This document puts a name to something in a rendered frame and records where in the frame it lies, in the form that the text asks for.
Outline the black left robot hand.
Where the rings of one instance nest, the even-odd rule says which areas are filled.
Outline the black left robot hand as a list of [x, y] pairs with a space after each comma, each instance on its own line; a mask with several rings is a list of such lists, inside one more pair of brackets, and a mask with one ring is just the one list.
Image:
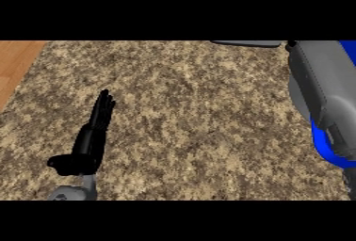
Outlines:
[[102, 90], [93, 105], [89, 122], [79, 132], [73, 152], [55, 155], [48, 160], [48, 166], [61, 176], [92, 175], [102, 164], [107, 146], [107, 129], [116, 106], [108, 90]]

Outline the grey flat object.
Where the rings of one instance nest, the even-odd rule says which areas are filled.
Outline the grey flat object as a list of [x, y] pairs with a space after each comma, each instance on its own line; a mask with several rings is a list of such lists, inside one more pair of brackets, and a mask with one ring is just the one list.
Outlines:
[[212, 40], [212, 42], [222, 45], [277, 48], [282, 40]]

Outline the dark object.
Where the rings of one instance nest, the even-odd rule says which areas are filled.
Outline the dark object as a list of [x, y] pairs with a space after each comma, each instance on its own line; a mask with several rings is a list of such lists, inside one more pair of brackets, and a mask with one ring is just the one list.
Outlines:
[[344, 169], [344, 185], [347, 196], [356, 201], [356, 168]]

